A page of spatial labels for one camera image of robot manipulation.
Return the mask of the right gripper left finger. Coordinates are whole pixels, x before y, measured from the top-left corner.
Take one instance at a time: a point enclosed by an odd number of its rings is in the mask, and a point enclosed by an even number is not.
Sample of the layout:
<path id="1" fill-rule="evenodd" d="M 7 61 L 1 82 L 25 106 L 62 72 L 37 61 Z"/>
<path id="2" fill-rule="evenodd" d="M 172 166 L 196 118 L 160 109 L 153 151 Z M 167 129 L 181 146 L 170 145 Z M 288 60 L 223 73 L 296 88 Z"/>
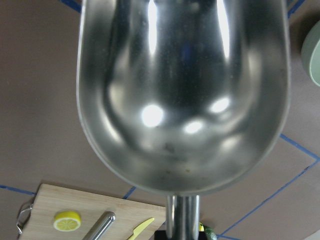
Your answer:
<path id="1" fill-rule="evenodd" d="M 154 232 L 154 240 L 168 240 L 165 230 L 157 230 Z"/>

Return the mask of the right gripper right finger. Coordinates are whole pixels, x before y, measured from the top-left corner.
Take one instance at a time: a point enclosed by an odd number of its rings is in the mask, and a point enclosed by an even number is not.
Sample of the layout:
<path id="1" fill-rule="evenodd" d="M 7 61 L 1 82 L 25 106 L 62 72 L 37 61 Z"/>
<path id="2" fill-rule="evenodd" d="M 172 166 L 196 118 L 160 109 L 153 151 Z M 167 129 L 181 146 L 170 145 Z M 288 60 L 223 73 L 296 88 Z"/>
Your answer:
<path id="1" fill-rule="evenodd" d="M 198 233 L 198 240 L 207 240 L 207 235 L 204 231 Z"/>

